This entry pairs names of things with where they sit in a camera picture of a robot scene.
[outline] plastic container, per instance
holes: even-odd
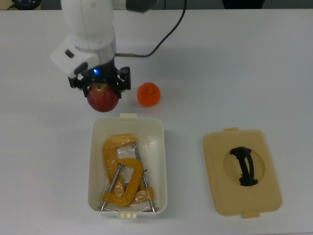
[[[138,150],[142,158],[143,169],[147,170],[149,186],[153,188],[153,203],[157,212],[140,212],[150,209],[149,202],[136,206],[117,207],[108,203],[107,208],[119,211],[101,211],[103,195],[109,190],[107,169],[103,157],[103,145],[112,136],[131,134],[138,138]],[[131,148],[121,148],[118,159],[135,158]],[[124,169],[123,178],[132,175],[130,169]],[[98,213],[118,218],[136,218],[159,214],[167,205],[166,161],[164,131],[160,120],[156,118],[137,118],[136,115],[121,114],[120,117],[103,117],[98,119],[92,129],[89,165],[89,206]]]

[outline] orange ball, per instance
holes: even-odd
[[[156,84],[146,82],[142,84],[137,91],[137,99],[144,106],[153,106],[158,103],[161,98],[161,91]]]

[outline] apple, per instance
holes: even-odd
[[[108,84],[92,83],[88,89],[87,101],[98,112],[109,112],[118,103],[118,96]]]

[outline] container lid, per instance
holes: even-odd
[[[282,202],[264,134],[226,128],[203,139],[204,158],[215,209],[221,215],[259,217]]]

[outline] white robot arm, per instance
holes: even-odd
[[[115,68],[113,8],[144,12],[158,0],[61,0],[69,36],[51,54],[70,86],[84,91],[91,83],[108,83],[121,98],[131,88],[130,68]]]

